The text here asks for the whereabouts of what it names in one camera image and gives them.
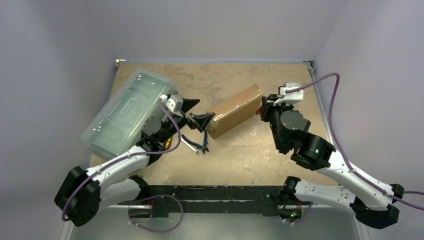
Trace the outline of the brown cardboard express box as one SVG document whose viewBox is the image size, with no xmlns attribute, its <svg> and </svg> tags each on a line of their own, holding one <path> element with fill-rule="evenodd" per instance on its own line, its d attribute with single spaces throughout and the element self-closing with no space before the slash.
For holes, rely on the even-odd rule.
<svg viewBox="0 0 424 240">
<path fill-rule="evenodd" d="M 253 84 L 230 99 L 210 108 L 215 113 L 206 130 L 216 139 L 257 114 L 264 91 Z"/>
</svg>

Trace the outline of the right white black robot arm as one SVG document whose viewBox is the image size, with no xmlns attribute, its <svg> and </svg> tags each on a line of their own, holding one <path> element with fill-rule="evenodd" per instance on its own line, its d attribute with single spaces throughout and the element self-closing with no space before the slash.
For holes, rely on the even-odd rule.
<svg viewBox="0 0 424 240">
<path fill-rule="evenodd" d="M 281 95 L 261 97 L 259 112 L 261 120 L 269 123 L 280 154 L 292 152 L 290 159 L 298 166 L 338 184 L 324 186 L 289 176 L 279 193 L 284 203 L 310 202 L 338 208 L 374 229 L 398 222 L 400 211 L 393 205 L 392 196 L 402 198 L 401 185 L 381 182 L 345 161 L 333 144 L 309 132 L 310 121 L 294 110 L 293 105 L 283 102 Z"/>
</svg>

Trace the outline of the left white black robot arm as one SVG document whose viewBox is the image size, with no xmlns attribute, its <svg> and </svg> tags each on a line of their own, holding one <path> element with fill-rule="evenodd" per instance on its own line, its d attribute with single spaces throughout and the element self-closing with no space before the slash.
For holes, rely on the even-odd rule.
<svg viewBox="0 0 424 240">
<path fill-rule="evenodd" d="M 149 199 L 148 189 L 133 178 L 122 178 L 176 150 L 180 142 L 168 149 L 163 144 L 174 135 L 181 138 L 183 127 L 188 126 L 201 133 L 205 131 L 216 114 L 190 113 L 189 110 L 199 102 L 199 99 L 184 99 L 173 94 L 161 95 L 157 106 L 162 114 L 149 116 L 136 144 L 100 165 L 87 169 L 80 166 L 72 168 L 54 197 L 54 203 L 61 210 L 61 220 L 80 227 L 102 208 L 125 201 L 134 201 L 138 205 L 146 203 Z"/>
</svg>

